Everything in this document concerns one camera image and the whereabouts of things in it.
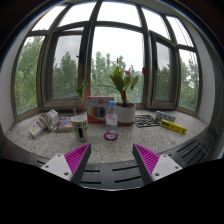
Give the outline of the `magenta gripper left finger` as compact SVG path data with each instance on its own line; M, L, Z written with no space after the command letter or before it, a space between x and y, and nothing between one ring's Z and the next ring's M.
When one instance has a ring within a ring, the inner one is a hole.
M42 169L79 185L90 154L91 144L87 143L67 154L56 154Z

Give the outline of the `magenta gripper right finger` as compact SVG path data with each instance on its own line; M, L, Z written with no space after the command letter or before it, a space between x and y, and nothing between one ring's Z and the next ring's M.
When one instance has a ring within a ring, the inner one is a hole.
M182 167L167 154L158 155L138 144L133 145L132 153L145 185L182 169Z

